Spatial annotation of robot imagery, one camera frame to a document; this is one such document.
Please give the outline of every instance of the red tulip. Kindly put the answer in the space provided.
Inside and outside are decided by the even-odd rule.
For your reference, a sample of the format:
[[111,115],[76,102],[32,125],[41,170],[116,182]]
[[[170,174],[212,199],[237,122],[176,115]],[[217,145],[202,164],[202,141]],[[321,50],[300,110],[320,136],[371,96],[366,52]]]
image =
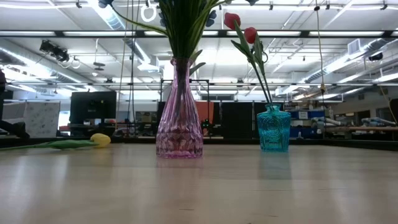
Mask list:
[[254,44],[254,42],[256,41],[256,34],[257,30],[253,27],[244,30],[244,38],[249,44]]
[[232,14],[227,12],[225,14],[224,24],[231,30],[236,30],[234,21],[236,21],[238,25],[241,26],[241,18],[237,14]]

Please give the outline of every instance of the pink glass vase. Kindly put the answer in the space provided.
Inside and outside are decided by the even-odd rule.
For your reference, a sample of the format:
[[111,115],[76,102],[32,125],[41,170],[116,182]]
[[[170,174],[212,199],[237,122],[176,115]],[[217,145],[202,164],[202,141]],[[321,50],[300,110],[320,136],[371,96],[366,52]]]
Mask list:
[[156,154],[163,158],[201,157],[203,135],[189,82],[191,60],[173,59],[174,81],[156,136]]

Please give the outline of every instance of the table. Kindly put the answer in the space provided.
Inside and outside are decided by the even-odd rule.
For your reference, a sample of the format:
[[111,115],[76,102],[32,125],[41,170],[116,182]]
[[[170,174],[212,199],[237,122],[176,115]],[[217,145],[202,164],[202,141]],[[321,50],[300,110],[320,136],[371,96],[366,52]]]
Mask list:
[[0,223],[396,223],[398,154],[328,146],[154,144],[0,152]]

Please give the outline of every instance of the glass vase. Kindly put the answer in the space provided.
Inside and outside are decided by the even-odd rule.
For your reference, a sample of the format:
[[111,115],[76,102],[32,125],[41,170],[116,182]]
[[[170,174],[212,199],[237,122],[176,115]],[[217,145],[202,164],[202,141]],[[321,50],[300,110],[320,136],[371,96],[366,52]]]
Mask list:
[[190,88],[192,61],[172,60],[174,80],[156,136],[156,154],[163,158],[197,158],[203,154],[203,135]]
[[290,113],[279,111],[280,105],[266,105],[266,112],[257,114],[260,145],[264,152],[289,151]]

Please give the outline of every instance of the computer monitor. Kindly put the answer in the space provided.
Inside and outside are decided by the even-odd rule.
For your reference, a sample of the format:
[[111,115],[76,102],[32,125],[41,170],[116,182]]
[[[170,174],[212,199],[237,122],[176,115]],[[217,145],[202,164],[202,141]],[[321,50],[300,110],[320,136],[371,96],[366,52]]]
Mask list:
[[71,97],[70,122],[83,124],[86,119],[105,119],[116,117],[116,92],[74,92]]

